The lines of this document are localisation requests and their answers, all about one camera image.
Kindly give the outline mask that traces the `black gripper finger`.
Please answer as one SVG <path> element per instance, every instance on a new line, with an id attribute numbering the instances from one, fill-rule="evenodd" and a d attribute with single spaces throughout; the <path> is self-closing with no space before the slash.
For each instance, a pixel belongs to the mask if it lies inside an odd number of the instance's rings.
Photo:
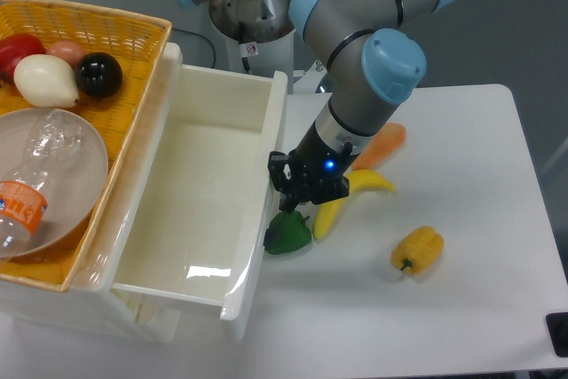
<path id="1" fill-rule="evenodd" d="M 267 168 L 272 186 L 280 194 L 279 211 L 284 218 L 290 217 L 300 204 L 301 191 L 296 176 L 298 166 L 295 150 L 288 154 L 279 151 L 269 153 Z"/>
<path id="2" fill-rule="evenodd" d="M 309 184 L 308 201 L 314 205 L 339 200 L 350 194 L 350 182 L 347 177 L 318 179 Z"/>

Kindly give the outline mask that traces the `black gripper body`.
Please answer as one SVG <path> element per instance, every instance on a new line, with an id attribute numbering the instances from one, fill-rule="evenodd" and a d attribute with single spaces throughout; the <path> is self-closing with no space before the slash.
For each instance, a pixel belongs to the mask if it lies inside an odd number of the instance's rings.
<path id="1" fill-rule="evenodd" d="M 354 145 L 350 140 L 341 143 L 336 151 L 321 139 L 314 123 L 295 151 L 299 163 L 296 176 L 301 191 L 300 204 L 309 202 L 310 183 L 318 179 L 344 177 L 345 171 L 355 160 Z"/>

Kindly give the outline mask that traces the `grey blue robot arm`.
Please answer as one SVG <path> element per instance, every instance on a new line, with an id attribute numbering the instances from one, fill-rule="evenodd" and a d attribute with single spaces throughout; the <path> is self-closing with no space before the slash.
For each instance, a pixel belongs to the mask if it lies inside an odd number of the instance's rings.
<path id="1" fill-rule="evenodd" d="M 455 0 L 177 0 L 209 7 L 231 69 L 269 76 L 293 71 L 292 36 L 322 63 L 335 90 L 298 146 L 273 152 L 268 170 L 281 211 L 345 198 L 345 171 L 423 78 L 420 46 L 400 31 Z"/>

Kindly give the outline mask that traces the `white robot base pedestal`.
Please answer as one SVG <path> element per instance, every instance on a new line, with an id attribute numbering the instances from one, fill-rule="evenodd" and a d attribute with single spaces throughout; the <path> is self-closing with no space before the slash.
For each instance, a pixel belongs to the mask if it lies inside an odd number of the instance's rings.
<path id="1" fill-rule="evenodd" d="M 276 71 L 293 83 L 294 37 L 290 0 L 212 0 L 209 18 L 224 38 L 229 69 L 262 77 Z"/>

